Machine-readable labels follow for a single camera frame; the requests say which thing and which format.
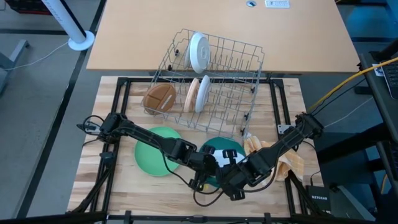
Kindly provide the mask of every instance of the black box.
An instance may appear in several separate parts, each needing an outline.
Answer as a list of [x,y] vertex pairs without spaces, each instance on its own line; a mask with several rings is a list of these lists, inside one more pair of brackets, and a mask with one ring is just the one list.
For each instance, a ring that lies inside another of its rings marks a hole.
[[41,0],[6,0],[6,3],[18,13],[51,15]]
[[317,186],[306,186],[310,198],[318,205],[318,207],[330,214],[330,194],[329,189]]

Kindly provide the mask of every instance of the wooden work surface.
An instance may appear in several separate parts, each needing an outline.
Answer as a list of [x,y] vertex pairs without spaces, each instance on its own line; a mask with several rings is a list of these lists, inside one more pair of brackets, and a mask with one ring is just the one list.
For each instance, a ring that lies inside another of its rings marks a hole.
[[109,0],[87,69],[157,70],[174,35],[189,29],[261,46],[263,71],[358,71],[335,0],[290,0],[289,9],[256,2]]
[[[117,77],[102,77],[99,85],[93,114],[103,118],[111,111]],[[305,110],[300,90],[299,80],[296,78],[284,78],[285,93],[290,111],[291,120],[294,116]],[[170,121],[144,113],[140,102],[147,90],[149,83],[134,82],[131,84],[130,97],[126,115],[137,125],[143,128],[155,126],[170,126],[177,130],[182,139],[196,144],[203,145],[207,139],[207,133],[188,129],[176,125]],[[122,95],[119,99],[119,110]],[[268,84],[259,84],[256,97],[256,105],[252,112],[252,119],[248,127],[249,132],[256,135],[262,141],[277,141],[275,130],[274,114],[271,103],[271,96]],[[86,141],[94,139],[94,136],[87,136]],[[111,199],[109,203],[110,214],[124,214],[125,210],[131,210],[135,215],[206,215],[206,216],[239,216],[239,217],[262,217],[264,212],[269,212],[273,217],[288,217],[289,209],[284,182],[274,182],[268,189],[246,194],[246,199],[232,202],[226,195],[210,207],[199,207],[192,199],[192,191],[174,175],[165,177],[153,177],[147,175],[138,168],[134,159],[133,138],[121,138],[119,154],[117,159],[116,172],[112,186]],[[99,153],[102,151],[101,142],[93,142],[83,148],[76,179],[73,184],[70,197],[69,210],[74,209],[86,197],[87,193],[95,184]],[[309,184],[311,174],[319,171],[316,152],[308,144],[301,144],[298,154],[305,160],[304,184]],[[186,167],[178,167],[176,173],[185,180],[193,178],[194,172]],[[314,175],[315,185],[323,185],[320,174]],[[299,199],[297,191],[293,187],[296,211],[299,212]],[[102,207],[104,190],[101,191],[97,208]],[[197,199],[201,203],[208,203],[216,195],[200,195]]]

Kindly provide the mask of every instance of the yellow cable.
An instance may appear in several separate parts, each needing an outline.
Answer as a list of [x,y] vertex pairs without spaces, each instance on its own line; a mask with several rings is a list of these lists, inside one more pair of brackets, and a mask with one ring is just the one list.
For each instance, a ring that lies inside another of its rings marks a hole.
[[384,175],[383,182],[381,184],[380,194],[383,194],[384,187],[386,186],[387,174]]
[[316,106],[318,106],[320,103],[322,103],[322,101],[324,101],[325,99],[327,99],[330,95],[334,94],[335,91],[337,91],[339,88],[341,88],[343,85],[347,84],[349,81],[353,80],[354,78],[356,78],[356,77],[358,77],[358,76],[360,76],[360,75],[362,75],[362,74],[365,74],[366,72],[369,72],[369,71],[371,71],[371,70],[373,70],[373,69],[375,69],[375,68],[379,68],[379,67],[381,67],[381,66],[384,66],[384,65],[387,65],[387,64],[389,64],[389,63],[396,62],[396,61],[398,61],[398,57],[393,58],[393,59],[391,59],[391,60],[388,60],[388,61],[386,61],[386,62],[380,63],[380,64],[378,64],[378,65],[375,65],[375,66],[373,66],[373,67],[367,68],[367,69],[365,69],[365,70],[362,70],[362,71],[358,72],[357,74],[354,74],[353,76],[350,76],[349,78],[347,78],[346,80],[344,80],[342,83],[340,83],[339,85],[337,85],[336,87],[334,87],[334,89],[330,90],[325,96],[323,96],[322,98],[320,98],[314,105],[310,106],[308,110],[309,110],[309,111],[312,111]]

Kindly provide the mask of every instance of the sticker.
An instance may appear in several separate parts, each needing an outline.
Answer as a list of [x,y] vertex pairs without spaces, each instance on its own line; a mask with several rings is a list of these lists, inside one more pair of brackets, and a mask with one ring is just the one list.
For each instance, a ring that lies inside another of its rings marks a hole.
[[266,0],[266,7],[288,9],[288,8],[290,8],[290,3],[289,3],[289,1],[285,1],[285,0],[273,0],[273,1]]
[[170,95],[169,97],[167,97],[167,100],[164,102],[164,104],[162,105],[162,107],[160,107],[161,109],[163,109],[166,104],[169,102],[169,100],[171,99],[172,95]]
[[374,69],[374,73],[379,77],[384,77],[384,71],[382,67],[378,67]]

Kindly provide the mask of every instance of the dish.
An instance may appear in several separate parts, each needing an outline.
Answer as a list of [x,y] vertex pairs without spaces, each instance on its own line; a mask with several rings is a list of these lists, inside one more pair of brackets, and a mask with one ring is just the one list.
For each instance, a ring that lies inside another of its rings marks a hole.
[[205,107],[205,104],[209,97],[210,84],[211,83],[210,83],[209,76],[205,75],[202,78],[200,86],[199,86],[197,102],[195,103],[195,112],[196,113],[200,113]]
[[152,115],[166,112],[173,107],[177,93],[169,83],[162,83],[150,88],[142,100],[145,110]]
[[[165,138],[181,138],[178,132],[169,127],[156,127],[149,131]],[[134,149],[134,158],[136,159],[138,167],[149,175],[160,177],[170,174],[166,169],[166,166],[164,166],[162,153],[152,146],[138,141]],[[178,167],[177,163],[172,162],[167,158],[166,164],[171,171]]]
[[210,61],[209,42],[202,33],[196,32],[192,36],[189,56],[193,70],[201,74],[207,68]]
[[[213,155],[216,158],[217,162],[219,162],[219,164],[218,164],[219,166],[229,164],[229,159],[224,159],[224,157],[222,156],[224,149],[235,149],[236,150],[236,152],[238,153],[238,157],[235,158],[236,162],[239,162],[240,161],[239,159],[243,159],[245,157],[243,147],[238,142],[231,140],[231,139],[226,139],[223,137],[215,137],[215,138],[212,138],[212,139],[208,140],[207,142],[205,142],[204,145],[213,146],[216,148],[216,151]],[[210,184],[214,187],[219,187],[219,185],[217,184],[217,181],[214,177],[207,178],[206,183]]]
[[189,57],[189,48],[191,47],[191,42],[188,43],[188,47],[185,51],[184,58],[184,68],[188,68],[191,65],[190,57]]
[[189,86],[187,97],[185,99],[184,112],[188,113],[195,110],[195,93],[198,91],[199,85],[199,79],[194,78]]

